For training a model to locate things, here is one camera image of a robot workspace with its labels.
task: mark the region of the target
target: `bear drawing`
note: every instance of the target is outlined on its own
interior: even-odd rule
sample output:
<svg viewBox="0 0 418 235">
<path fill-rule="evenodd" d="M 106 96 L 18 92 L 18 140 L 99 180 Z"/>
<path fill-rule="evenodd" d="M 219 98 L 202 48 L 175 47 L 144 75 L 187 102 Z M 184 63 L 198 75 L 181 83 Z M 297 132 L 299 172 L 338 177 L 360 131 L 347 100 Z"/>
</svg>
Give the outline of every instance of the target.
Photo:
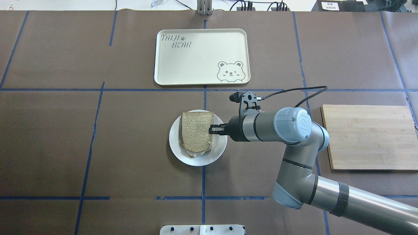
<svg viewBox="0 0 418 235">
<path fill-rule="evenodd" d="M 218 79 L 222 82 L 242 82 L 245 78 L 244 70 L 242 69 L 242 62 L 237 61 L 233 64 L 227 64 L 223 61 L 218 63 Z"/>
</svg>

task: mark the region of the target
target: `bear ear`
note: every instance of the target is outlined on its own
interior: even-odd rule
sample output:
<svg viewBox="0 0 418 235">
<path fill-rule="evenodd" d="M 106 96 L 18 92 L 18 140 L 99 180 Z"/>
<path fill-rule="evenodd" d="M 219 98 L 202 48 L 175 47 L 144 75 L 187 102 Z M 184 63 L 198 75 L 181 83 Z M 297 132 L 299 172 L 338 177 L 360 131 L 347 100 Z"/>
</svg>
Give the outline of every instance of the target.
<svg viewBox="0 0 418 235">
<path fill-rule="evenodd" d="M 225 62 L 223 62 L 223 61 L 221 61 L 221 62 L 219 62 L 218 63 L 218 67 L 220 68 L 220 67 L 222 67 L 222 66 L 224 66 L 224 65 L 226 65 L 226 63 Z"/>
<path fill-rule="evenodd" d="M 236 65 L 238 65 L 239 67 L 241 67 L 242 68 L 242 66 L 243 66 L 243 64 L 242 64 L 242 62 L 241 61 L 237 61 L 237 62 L 235 62 L 235 64 Z"/>
</svg>

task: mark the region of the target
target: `white bracket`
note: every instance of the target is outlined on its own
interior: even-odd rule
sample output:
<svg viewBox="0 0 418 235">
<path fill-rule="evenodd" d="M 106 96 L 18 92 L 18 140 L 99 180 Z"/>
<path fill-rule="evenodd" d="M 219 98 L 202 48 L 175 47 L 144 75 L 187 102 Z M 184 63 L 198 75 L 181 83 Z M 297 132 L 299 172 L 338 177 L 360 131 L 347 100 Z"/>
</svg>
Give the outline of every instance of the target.
<svg viewBox="0 0 418 235">
<path fill-rule="evenodd" d="M 164 225 L 160 235 L 245 235 L 244 225 Z"/>
<path fill-rule="evenodd" d="M 212 15 L 212 0 L 197 0 L 198 15 Z"/>
</svg>

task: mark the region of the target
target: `white floor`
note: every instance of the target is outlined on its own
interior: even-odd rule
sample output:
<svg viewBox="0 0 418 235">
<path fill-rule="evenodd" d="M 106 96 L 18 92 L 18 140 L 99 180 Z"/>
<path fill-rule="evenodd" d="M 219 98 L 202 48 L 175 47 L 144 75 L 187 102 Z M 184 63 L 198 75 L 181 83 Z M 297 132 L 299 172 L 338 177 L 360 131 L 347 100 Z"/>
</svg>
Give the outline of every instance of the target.
<svg viewBox="0 0 418 235">
<path fill-rule="evenodd" d="M 0 0 L 0 10 L 114 10 L 116 0 Z M 174 0 L 162 0 L 161 3 L 151 7 L 153 0 L 117 0 L 117 9 L 133 10 L 186 10 L 187 8 Z M 196 9 L 196 0 L 180 0 L 189 7 Z M 272 0 L 254 0 L 272 2 Z M 408 0 L 405 7 L 417 12 L 417 6 Z M 316 0 L 285 0 L 292 11 L 311 11 Z M 214 9 L 229 10 L 234 0 L 212 0 Z M 254 3 L 256 10 L 267 10 L 269 4 Z"/>
</svg>

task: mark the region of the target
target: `rectangular tray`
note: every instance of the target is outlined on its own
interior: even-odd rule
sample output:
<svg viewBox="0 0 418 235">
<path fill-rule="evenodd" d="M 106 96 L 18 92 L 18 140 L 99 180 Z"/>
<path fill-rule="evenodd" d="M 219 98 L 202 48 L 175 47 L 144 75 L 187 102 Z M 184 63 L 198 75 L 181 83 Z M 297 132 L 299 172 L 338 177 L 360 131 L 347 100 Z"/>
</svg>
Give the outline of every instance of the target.
<svg viewBox="0 0 418 235">
<path fill-rule="evenodd" d="M 156 83 L 244 84 L 249 80 L 247 35 L 242 29 L 176 29 L 157 34 Z"/>
</svg>

